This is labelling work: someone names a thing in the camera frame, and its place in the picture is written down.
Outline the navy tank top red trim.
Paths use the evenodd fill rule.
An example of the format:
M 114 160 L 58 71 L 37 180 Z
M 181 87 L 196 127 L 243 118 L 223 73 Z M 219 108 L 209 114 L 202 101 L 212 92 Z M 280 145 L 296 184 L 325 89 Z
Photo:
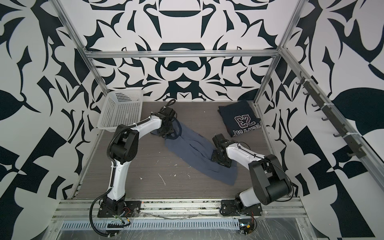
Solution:
M 219 106 L 218 112 L 232 138 L 262 127 L 261 119 L 256 117 L 247 101 Z

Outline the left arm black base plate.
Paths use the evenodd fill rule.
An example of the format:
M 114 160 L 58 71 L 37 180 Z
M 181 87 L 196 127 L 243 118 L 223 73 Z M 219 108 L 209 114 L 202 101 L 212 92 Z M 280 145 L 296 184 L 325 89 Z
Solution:
M 130 218 L 141 211 L 141 201 L 124 201 L 115 205 L 115 210 L 109 208 L 106 203 L 101 202 L 98 218 L 113 218 L 114 216 L 120 216 L 122 218 Z

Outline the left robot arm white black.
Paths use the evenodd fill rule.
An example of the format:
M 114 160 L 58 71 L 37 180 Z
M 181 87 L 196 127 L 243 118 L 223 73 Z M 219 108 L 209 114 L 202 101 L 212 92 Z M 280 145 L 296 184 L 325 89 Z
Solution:
M 139 150 L 139 140 L 155 131 L 161 137 L 174 133 L 173 121 L 176 112 L 170 107 L 162 107 L 159 112 L 130 126 L 118 126 L 107 147 L 107 157 L 111 160 L 111 177 L 108 190 L 101 196 L 98 217 L 122 216 L 125 208 L 126 179 L 132 160 Z

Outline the grey blue printed tank top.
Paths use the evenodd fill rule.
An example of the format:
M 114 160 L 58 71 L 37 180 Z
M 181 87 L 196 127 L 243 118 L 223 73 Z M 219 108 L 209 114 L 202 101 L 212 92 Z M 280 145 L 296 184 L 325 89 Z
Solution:
M 173 128 L 175 132 L 165 138 L 165 145 L 170 152 L 211 179 L 230 186 L 235 184 L 238 176 L 235 163 L 227 168 L 213 162 L 216 148 L 209 140 L 177 120 L 173 121 Z

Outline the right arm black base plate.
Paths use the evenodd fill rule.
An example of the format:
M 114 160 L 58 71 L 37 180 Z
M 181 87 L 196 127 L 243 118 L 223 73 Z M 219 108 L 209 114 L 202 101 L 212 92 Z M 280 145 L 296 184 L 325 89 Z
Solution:
M 261 204 L 245 207 L 240 199 L 221 200 L 219 212 L 222 216 L 261 216 L 263 209 Z

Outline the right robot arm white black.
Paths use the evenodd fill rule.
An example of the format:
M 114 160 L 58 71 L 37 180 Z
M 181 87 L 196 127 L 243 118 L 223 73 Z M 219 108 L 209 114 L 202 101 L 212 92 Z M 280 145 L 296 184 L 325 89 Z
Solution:
M 257 154 L 241 143 L 225 139 L 219 134 L 213 137 L 216 149 L 212 161 L 229 168 L 235 161 L 249 170 L 252 187 L 235 198 L 238 211 L 263 204 L 269 205 L 287 196 L 293 184 L 274 155 Z

